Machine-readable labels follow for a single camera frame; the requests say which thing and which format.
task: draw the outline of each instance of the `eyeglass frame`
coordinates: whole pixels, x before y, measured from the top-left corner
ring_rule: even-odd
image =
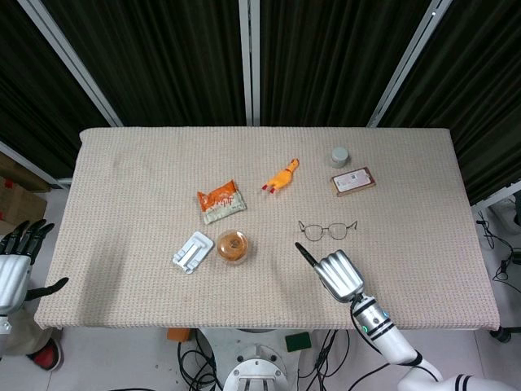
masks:
[[[341,238],[333,237],[333,235],[330,232],[330,227],[334,226],[334,225],[343,225],[343,226],[345,226],[345,234],[344,234],[344,236],[342,236]],[[349,228],[353,228],[354,227],[354,230],[356,230],[357,229],[357,225],[358,225],[358,220],[355,220],[355,222],[351,223],[350,225],[346,225],[343,222],[333,222],[333,223],[331,223],[327,227],[319,226],[318,224],[309,224],[308,226],[305,226],[304,223],[301,220],[299,220],[300,232],[304,232],[304,235],[305,235],[306,239],[309,240],[310,242],[318,242],[320,239],[322,239],[324,237],[324,231],[327,231],[329,236],[332,239],[334,239],[334,240],[343,240],[343,239],[345,239],[348,236]],[[316,240],[313,240],[313,239],[309,238],[309,236],[306,234],[306,228],[309,228],[311,226],[318,226],[318,227],[320,227],[320,229],[322,230],[322,232],[320,234],[320,238],[318,238]]]

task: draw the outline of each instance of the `eyeglass lens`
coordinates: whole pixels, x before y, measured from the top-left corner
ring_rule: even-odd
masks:
[[[317,240],[320,240],[322,237],[324,230],[321,226],[307,226],[304,230],[304,233],[306,234],[306,238],[309,240],[316,242]]]
[[[329,226],[329,235],[331,235],[331,238],[333,239],[343,239],[348,234],[348,228],[345,224],[342,224],[341,222],[336,222],[334,224],[331,224]]]

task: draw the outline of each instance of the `white robotic arm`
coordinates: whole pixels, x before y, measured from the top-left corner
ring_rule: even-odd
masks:
[[[398,384],[399,391],[516,391],[509,385],[473,376],[443,380],[440,372],[417,352],[380,308],[374,297],[364,294],[364,281],[342,250],[317,262],[301,244],[296,247],[318,273],[324,287],[342,303],[350,303],[351,319],[362,338],[390,364],[411,367]]]

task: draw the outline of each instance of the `red shoe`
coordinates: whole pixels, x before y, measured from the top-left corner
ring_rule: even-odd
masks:
[[[50,338],[43,348],[27,357],[44,371],[53,371],[61,363],[62,355],[58,343]]]

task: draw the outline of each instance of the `orange rubber chicken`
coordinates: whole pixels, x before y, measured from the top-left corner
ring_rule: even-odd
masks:
[[[262,187],[262,190],[266,190],[268,187],[271,187],[271,190],[269,192],[271,194],[273,194],[276,190],[282,189],[289,182],[291,182],[291,177],[293,177],[293,171],[295,171],[298,166],[299,166],[298,159],[291,160],[290,164],[285,169],[283,169],[282,171],[279,171],[279,173],[277,175],[275,175],[273,178],[271,178]]]

